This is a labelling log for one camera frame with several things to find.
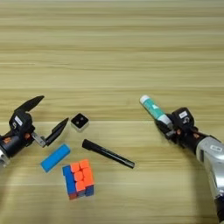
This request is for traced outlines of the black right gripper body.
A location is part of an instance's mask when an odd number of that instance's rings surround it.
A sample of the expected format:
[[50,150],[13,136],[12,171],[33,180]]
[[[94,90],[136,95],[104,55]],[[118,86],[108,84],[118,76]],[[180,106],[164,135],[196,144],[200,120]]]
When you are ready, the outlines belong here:
[[196,152],[197,146],[207,135],[198,132],[197,128],[192,129],[170,129],[164,128],[165,137],[182,148],[189,149],[193,153]]

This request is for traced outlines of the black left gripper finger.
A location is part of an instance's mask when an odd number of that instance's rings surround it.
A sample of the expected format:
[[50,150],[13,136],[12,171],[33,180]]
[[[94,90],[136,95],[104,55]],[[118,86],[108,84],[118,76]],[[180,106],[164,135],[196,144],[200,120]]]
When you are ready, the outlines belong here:
[[46,145],[49,146],[63,131],[66,127],[68,119],[64,119],[55,128],[52,129],[52,133],[45,139]]
[[15,109],[16,112],[29,112],[34,109],[42,100],[44,99],[43,95],[36,96]]

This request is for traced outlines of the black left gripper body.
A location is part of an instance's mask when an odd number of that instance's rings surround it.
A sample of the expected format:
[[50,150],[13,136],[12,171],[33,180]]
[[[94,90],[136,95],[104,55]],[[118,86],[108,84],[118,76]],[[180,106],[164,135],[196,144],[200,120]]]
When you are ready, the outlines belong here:
[[39,136],[34,128],[28,130],[11,129],[5,135],[0,136],[0,166],[6,166],[11,158],[34,141],[41,147],[46,146],[46,139]]

